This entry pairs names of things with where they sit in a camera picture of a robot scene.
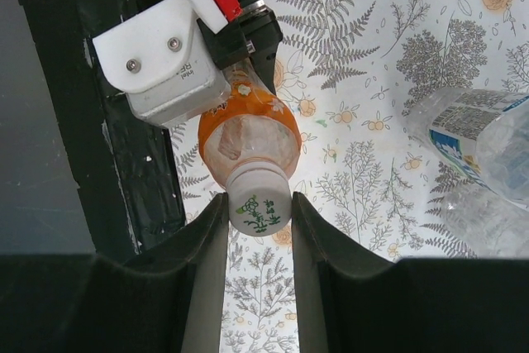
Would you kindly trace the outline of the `blue label water bottle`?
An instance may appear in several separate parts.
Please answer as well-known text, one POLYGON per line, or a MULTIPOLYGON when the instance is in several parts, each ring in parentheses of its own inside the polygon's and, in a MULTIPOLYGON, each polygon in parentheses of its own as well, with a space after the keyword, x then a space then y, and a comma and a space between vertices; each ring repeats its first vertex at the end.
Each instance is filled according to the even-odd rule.
POLYGON ((413 105, 408 135, 465 177, 528 204, 528 94, 440 88, 413 105))

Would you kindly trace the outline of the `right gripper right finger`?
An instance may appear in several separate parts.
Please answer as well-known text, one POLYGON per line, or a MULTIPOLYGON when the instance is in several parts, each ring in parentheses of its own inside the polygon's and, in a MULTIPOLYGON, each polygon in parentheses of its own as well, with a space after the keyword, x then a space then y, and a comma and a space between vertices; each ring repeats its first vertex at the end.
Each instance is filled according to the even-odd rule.
POLYGON ((525 352, 525 260, 388 261, 292 202, 303 352, 525 352))

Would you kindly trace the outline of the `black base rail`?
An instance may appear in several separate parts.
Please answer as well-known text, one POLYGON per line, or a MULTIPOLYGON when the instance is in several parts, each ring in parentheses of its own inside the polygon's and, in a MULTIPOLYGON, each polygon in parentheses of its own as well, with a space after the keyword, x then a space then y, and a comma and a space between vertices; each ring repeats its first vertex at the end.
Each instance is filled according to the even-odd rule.
POLYGON ((183 226, 169 131, 137 119, 94 38, 162 0, 18 0, 97 252, 127 260, 183 226))

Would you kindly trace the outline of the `floral patterned table mat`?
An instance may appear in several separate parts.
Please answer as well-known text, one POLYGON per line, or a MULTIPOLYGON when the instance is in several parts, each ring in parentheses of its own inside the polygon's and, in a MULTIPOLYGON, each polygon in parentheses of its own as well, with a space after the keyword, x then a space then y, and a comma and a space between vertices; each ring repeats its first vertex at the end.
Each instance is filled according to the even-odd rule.
POLYGON ((462 176, 407 137, 443 86, 528 90, 528 0, 265 0, 284 32, 274 71, 297 118, 293 190, 386 260, 470 258, 440 216, 462 176))

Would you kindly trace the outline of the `orange drink bottle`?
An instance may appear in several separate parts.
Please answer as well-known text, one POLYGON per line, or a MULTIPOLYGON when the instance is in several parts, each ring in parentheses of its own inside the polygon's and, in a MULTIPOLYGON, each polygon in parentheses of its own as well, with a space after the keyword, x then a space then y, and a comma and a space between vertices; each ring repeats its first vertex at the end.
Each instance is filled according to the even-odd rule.
POLYGON ((271 93, 243 60, 223 71, 231 93, 200 117, 198 149, 213 179, 222 187, 231 172, 248 161, 269 161, 288 178, 298 166, 302 140, 288 106, 271 93))

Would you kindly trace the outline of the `clear plastic bottle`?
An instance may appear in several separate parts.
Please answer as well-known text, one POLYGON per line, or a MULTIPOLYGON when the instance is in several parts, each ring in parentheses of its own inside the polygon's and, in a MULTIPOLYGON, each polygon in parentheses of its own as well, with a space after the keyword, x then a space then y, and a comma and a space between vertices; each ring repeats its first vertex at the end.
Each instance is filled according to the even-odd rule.
POLYGON ((446 228, 476 255, 528 257, 528 211, 477 184, 460 185, 441 200, 446 228))

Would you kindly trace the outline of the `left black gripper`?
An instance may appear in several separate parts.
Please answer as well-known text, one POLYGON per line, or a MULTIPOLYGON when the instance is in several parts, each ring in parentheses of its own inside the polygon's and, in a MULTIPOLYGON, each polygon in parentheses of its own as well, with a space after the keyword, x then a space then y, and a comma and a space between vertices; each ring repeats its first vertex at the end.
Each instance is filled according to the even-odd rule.
POLYGON ((242 14, 217 34, 198 21, 207 51, 219 69, 250 59, 260 80, 272 94, 276 94, 276 55, 283 32, 273 10, 264 0, 237 1, 242 14))

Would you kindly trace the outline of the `white green bottle cap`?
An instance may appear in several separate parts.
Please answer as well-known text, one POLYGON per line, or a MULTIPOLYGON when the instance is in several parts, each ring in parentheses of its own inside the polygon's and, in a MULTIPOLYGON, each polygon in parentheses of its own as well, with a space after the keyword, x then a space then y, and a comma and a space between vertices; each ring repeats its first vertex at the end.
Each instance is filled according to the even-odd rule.
POLYGON ((286 174, 268 161, 236 167, 226 182, 232 226, 247 236, 270 236, 291 220, 292 194, 286 174))

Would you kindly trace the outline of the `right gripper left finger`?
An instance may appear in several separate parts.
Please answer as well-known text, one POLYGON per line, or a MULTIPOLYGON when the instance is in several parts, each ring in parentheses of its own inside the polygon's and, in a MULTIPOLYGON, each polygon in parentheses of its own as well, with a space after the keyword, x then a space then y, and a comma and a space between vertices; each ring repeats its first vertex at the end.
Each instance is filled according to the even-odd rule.
POLYGON ((216 352, 228 198, 119 264, 98 255, 3 255, 4 352, 216 352))

